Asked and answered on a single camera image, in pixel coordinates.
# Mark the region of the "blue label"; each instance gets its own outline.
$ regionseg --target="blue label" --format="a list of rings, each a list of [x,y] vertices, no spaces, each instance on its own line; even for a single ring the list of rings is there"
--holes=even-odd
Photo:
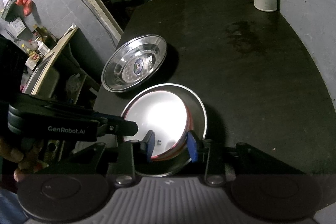
[[[136,75],[138,75],[143,68],[143,60],[141,58],[137,59],[133,66],[133,71]]]

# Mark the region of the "red plastic bag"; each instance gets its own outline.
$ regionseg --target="red plastic bag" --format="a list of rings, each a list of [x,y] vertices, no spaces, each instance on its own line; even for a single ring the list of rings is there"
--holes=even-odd
[[[23,14],[27,17],[33,11],[34,2],[32,0],[17,0],[16,5],[23,6]]]

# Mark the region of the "table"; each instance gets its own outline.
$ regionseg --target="table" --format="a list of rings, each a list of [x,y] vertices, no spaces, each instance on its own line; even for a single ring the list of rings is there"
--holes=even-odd
[[[96,111],[120,115],[148,86],[185,85],[205,105],[207,138],[246,142],[310,174],[336,174],[332,101],[279,12],[257,10],[252,0],[154,0],[135,10],[119,46],[144,34],[167,41],[163,66],[131,92],[101,86]]]

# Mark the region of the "wet stain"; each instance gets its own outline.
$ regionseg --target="wet stain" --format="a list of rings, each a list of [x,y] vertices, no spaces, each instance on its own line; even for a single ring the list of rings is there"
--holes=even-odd
[[[253,23],[238,21],[230,24],[226,29],[229,43],[242,54],[252,52],[265,53],[265,48],[254,32]]]

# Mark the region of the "human hand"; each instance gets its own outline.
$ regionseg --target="human hand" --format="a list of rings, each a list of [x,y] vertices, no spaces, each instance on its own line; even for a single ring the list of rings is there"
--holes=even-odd
[[[14,179],[16,181],[21,181],[25,175],[32,174],[36,170],[36,161],[42,148],[43,140],[39,140],[33,144],[29,152],[23,154],[19,149],[0,138],[0,156],[18,163],[18,168],[14,171]]]

